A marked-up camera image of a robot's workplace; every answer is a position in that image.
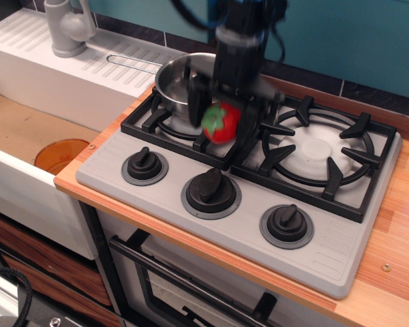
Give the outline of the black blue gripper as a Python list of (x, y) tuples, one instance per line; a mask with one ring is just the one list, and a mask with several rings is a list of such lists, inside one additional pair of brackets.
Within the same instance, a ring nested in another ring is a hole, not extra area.
[(267, 84), (260, 74), (269, 29), (260, 28), (249, 35), (240, 29), (218, 27), (216, 29), (217, 53), (213, 72), (210, 76), (198, 74), (187, 87), (187, 104), (190, 123), (201, 125), (205, 110), (212, 99), (233, 98), (235, 104), (248, 101), (241, 111), (236, 134), (236, 156), (239, 160), (254, 139), (262, 111), (263, 99), (278, 107), (285, 95)]

